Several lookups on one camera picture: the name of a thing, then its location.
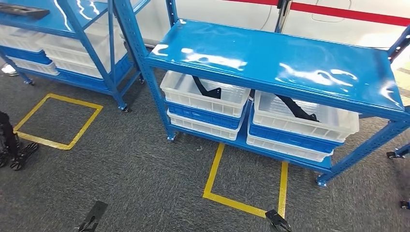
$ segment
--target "metal pole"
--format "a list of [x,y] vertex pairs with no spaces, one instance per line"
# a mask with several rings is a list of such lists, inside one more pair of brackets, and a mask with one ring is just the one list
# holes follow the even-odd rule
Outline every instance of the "metal pole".
[[285,26],[286,19],[288,17],[289,11],[291,11],[291,4],[293,0],[279,0],[278,9],[279,17],[276,22],[275,32],[282,33],[283,27]]

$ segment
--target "black strap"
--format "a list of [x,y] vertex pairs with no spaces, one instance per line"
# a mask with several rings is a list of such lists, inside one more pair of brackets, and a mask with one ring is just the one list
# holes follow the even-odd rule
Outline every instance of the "black strap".
[[206,90],[204,85],[202,85],[201,80],[199,80],[199,77],[197,77],[197,76],[192,76],[192,77],[193,77],[193,80],[194,80],[196,86],[198,87],[199,91],[201,92],[202,96],[207,96],[207,97],[211,97],[211,98],[220,99],[220,93],[222,92],[222,89],[220,87],[208,91],[208,90]]
[[[204,85],[202,85],[201,80],[199,79],[199,77],[197,77],[197,76],[192,76],[192,77],[193,77],[193,80],[194,80],[196,86],[198,87],[199,91],[201,92],[202,96],[207,96],[207,97],[211,97],[211,98],[220,99],[220,95],[221,95],[221,92],[222,92],[222,89],[220,87],[216,88],[216,89],[213,89],[213,90],[206,90]],[[309,115],[299,105],[297,105],[291,98],[281,96],[281,95],[276,95],[276,96],[278,96],[286,104],[286,106],[291,110],[291,112],[293,113],[293,115],[295,117],[318,122],[315,114]]]
[[316,118],[315,114],[309,115],[306,113],[297,103],[295,103],[292,98],[281,96],[278,94],[275,94],[279,99],[282,100],[283,103],[286,104],[286,106],[292,111],[293,115],[298,118],[302,119],[307,119],[310,121],[315,121],[319,122],[319,120]]

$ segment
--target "blue metal shelf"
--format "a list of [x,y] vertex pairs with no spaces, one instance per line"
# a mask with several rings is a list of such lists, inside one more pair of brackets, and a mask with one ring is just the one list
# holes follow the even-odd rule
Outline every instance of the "blue metal shelf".
[[[124,78],[127,76],[127,74],[132,70],[132,64],[128,63],[124,64],[124,58],[120,60],[117,65],[116,65],[116,83],[117,86],[124,80]],[[31,74],[37,77],[41,78],[46,78],[46,79],[51,79],[54,81],[58,81],[61,83],[65,83],[71,86],[76,86],[80,88],[85,88],[88,90],[96,91],[99,93],[103,94],[108,94],[108,95],[113,95],[113,92],[108,88],[108,86],[105,84],[103,79],[87,76],[87,75],[82,75],[80,73],[75,73],[67,70],[59,70],[60,74],[59,75],[50,75],[47,73],[42,73],[42,72],[36,72],[33,70],[28,70],[28,69],[22,69],[17,67],[16,70],[18,72],[26,73],[26,74]],[[139,70],[137,70],[131,78],[129,82],[134,82],[135,78],[141,74]]]
[[384,50],[180,19],[146,61],[360,113],[408,115]]
[[[24,28],[47,34],[76,38],[76,33],[66,13],[55,0],[0,0],[0,3],[16,4],[47,9],[50,13],[40,20],[26,16],[0,13],[0,24],[16,28]],[[68,0],[75,19],[82,29],[86,29],[95,20],[107,12],[107,3],[88,0]]]
[[[0,13],[0,24],[79,40],[87,50],[91,59],[94,61],[96,68],[102,76],[102,79],[98,79],[70,71],[61,70],[60,75],[53,76],[40,72],[21,69],[16,67],[15,64],[6,57],[6,54],[10,55],[8,53],[10,49],[2,49],[0,47],[0,57],[2,57],[7,63],[12,65],[13,68],[20,72],[20,76],[24,79],[25,83],[33,84],[33,81],[26,76],[26,73],[29,73],[39,77],[63,82],[69,85],[109,94],[113,96],[113,98],[117,101],[119,109],[126,112],[128,111],[126,109],[127,104],[124,102],[122,97],[131,87],[133,82],[138,78],[138,76],[140,76],[141,72],[137,63],[133,63],[137,70],[136,73],[131,77],[131,79],[127,82],[122,90],[117,89],[119,83],[121,83],[121,81],[125,78],[126,73],[131,69],[131,64],[128,61],[128,56],[125,56],[121,61],[119,61],[118,64],[115,64],[114,61],[115,48],[113,14],[116,9],[114,9],[115,6],[112,0],[108,0],[107,3],[95,2],[92,0],[0,0],[0,3],[9,3],[49,10],[49,14],[39,20],[34,20],[33,18],[26,16]],[[141,1],[135,6],[135,9],[140,10],[146,4],[147,2]],[[109,50],[111,58],[110,64],[111,67],[115,67],[110,73],[107,73],[100,58],[95,52],[94,47],[92,46],[90,40],[84,32],[84,30],[88,26],[95,22],[95,20],[101,17],[104,13],[108,13],[108,33],[110,36]],[[27,60],[35,58],[35,56],[37,55],[27,52],[17,52],[18,54],[15,52],[14,55],[20,57],[25,56],[24,59]]]
[[[133,58],[155,100],[168,136],[176,131],[225,143],[260,155],[322,172],[319,186],[410,127],[410,106],[403,106],[390,68],[392,51],[337,44],[265,31],[179,19],[175,0],[166,0],[170,31],[148,54],[130,3],[114,0]],[[396,44],[408,38],[405,31]],[[280,94],[390,119],[389,123],[342,160],[313,162],[246,144],[244,122],[235,141],[172,125],[152,68]]]

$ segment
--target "yellow square marking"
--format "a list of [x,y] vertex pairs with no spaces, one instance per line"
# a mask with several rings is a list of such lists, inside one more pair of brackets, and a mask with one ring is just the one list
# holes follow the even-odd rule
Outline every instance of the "yellow square marking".
[[[68,145],[67,144],[57,143],[57,142],[54,142],[54,141],[50,141],[48,139],[43,139],[43,138],[40,138],[40,137],[37,137],[37,136],[29,135],[29,134],[18,131],[18,129],[20,129],[21,126],[25,122],[27,122],[27,120],[31,116],[33,116],[33,114],[40,108],[40,106],[42,106],[45,103],[45,101],[49,98],[54,98],[54,99],[57,99],[57,100],[60,100],[60,101],[70,102],[70,103],[73,103],[73,104],[83,105],[83,106],[95,109],[94,113],[91,115],[91,117],[87,120],[87,122],[80,129],[78,134],[74,137],[74,139]],[[81,138],[81,136],[87,130],[87,128],[90,126],[92,121],[94,121],[95,117],[97,117],[97,115],[101,112],[102,108],[103,108],[102,105],[97,105],[97,104],[89,103],[89,102],[86,102],[86,101],[76,100],[76,99],[60,96],[60,95],[57,95],[57,94],[49,93],[17,124],[17,126],[15,126],[14,131],[16,133],[18,133],[18,136],[20,138],[27,139],[27,140],[30,140],[30,141],[33,141],[33,142],[36,142],[36,143],[40,143],[40,144],[50,146],[50,147],[54,147],[54,148],[61,149],[61,150],[70,150],[78,142],[78,140]]]
[[[215,193],[212,193],[212,187],[215,182],[215,177],[217,175],[220,159],[222,157],[225,144],[219,144],[217,152],[215,154],[214,162],[212,163],[211,171],[209,172],[209,178],[206,182],[203,198],[218,202],[220,204],[227,205],[229,207],[245,211],[247,213],[260,216],[265,218],[266,210],[258,209],[256,207],[237,202],[226,197],[222,197]],[[288,181],[288,163],[282,162],[282,170],[280,174],[280,187],[279,187],[279,204],[278,204],[278,213],[285,218],[285,204],[286,204],[286,190],[287,190],[287,181]]]

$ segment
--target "plastic crate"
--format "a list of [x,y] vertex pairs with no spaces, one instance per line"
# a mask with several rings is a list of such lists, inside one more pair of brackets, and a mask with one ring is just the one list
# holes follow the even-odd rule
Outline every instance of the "plastic crate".
[[241,117],[250,89],[201,79],[208,90],[220,87],[221,99],[202,96],[191,75],[168,71],[161,89],[169,102],[208,110],[217,114]]
[[[132,64],[128,60],[128,54],[126,54],[117,64],[116,64],[116,83],[119,84],[124,77],[125,74],[127,74],[128,70],[131,68]],[[60,68],[56,68],[57,71],[60,73],[64,74],[64,76],[69,77],[70,79],[75,79],[76,77],[80,76],[82,79],[94,79],[98,81],[103,81],[102,78],[95,78],[94,76],[89,76],[89,75],[84,75],[82,73],[78,72],[73,72],[69,70],[63,70]]]
[[50,75],[58,75],[60,74],[56,70],[56,65],[51,62],[50,64],[40,64],[24,59],[19,59],[19,58],[14,58],[14,57],[8,57],[11,59],[18,67],[23,68],[23,69],[28,69],[28,70],[33,70],[37,71],[40,73],[48,73]]
[[313,160],[317,162],[322,162],[324,158],[333,155],[333,152],[324,153],[324,152],[319,152],[319,151],[303,148],[300,146],[295,146],[291,144],[281,143],[278,141],[273,141],[273,140],[253,136],[249,134],[249,124],[248,124],[248,136],[246,138],[246,143],[248,145],[252,145],[252,146],[256,146],[256,147],[264,148],[267,150],[276,151],[276,152],[280,152],[283,154],[296,156],[296,157],[300,157],[300,158],[304,158],[308,160]]
[[197,108],[192,108],[185,105],[180,105],[165,101],[168,105],[168,110],[171,114],[195,119],[198,121],[214,124],[221,127],[226,127],[229,129],[239,128],[239,123],[241,121],[240,117],[231,117],[222,114],[213,113],[207,110],[201,110]]
[[255,91],[253,123],[339,143],[359,131],[356,112],[306,101],[295,102],[308,114],[315,114],[320,122],[297,118],[276,95]]
[[[127,53],[127,49],[124,46],[124,41],[121,39],[118,30],[119,29],[115,29],[114,31],[116,63]],[[95,52],[103,63],[105,70],[110,72],[110,37],[108,34],[108,28],[105,25],[92,24],[87,28],[86,34]],[[47,56],[52,60],[96,68],[95,63],[91,59],[89,53],[79,40],[48,34],[37,43],[40,44]]]
[[12,47],[0,46],[0,49],[5,53],[5,55],[25,59],[28,61],[40,63],[40,64],[50,64],[51,60],[45,55],[45,52],[42,50],[40,52],[31,52],[26,50],[21,50]]
[[[123,47],[120,49],[116,49],[115,50],[115,57],[116,57],[116,64],[119,62],[120,59],[122,59],[124,57],[124,54],[128,57],[127,55],[127,50],[125,49],[125,47],[121,44],[121,46]],[[95,66],[95,63],[92,63],[92,65],[89,65],[88,63],[79,63],[77,61],[71,61],[71,60],[65,60],[65,59],[59,59],[59,58],[55,58],[55,57],[50,57],[54,63],[56,64],[56,66],[59,69],[63,69],[63,70],[69,70],[72,72],[76,72],[76,73],[81,73],[87,76],[92,76],[92,77],[96,77],[96,78],[103,78],[101,76],[100,71],[98,71],[97,67]],[[103,58],[104,60],[101,60],[104,67],[110,66],[110,56],[108,54],[107,57]]]
[[343,145],[343,143],[338,143],[331,140],[319,139],[315,137],[309,137],[301,134],[296,134],[288,131],[277,130],[269,127],[264,127],[256,125],[252,122],[255,110],[251,107],[250,112],[250,125],[249,125],[249,134],[265,138],[269,140],[278,141],[285,144],[291,144],[295,146],[304,147],[307,149],[320,151],[324,153],[331,153],[333,150]]
[[37,41],[44,36],[44,33],[0,25],[0,45],[6,47],[40,52],[42,49]]
[[187,118],[187,117],[182,117],[179,115],[174,115],[167,111],[167,115],[171,119],[171,124],[177,125],[180,127],[184,127],[193,131],[198,131],[202,133],[207,133],[213,136],[217,136],[220,138],[224,139],[229,139],[229,140],[236,140],[236,137],[238,136],[238,132],[240,129],[240,125],[243,122],[243,118],[241,119],[241,122],[239,123],[239,128],[236,130],[209,124],[206,122],[201,122],[195,119]]

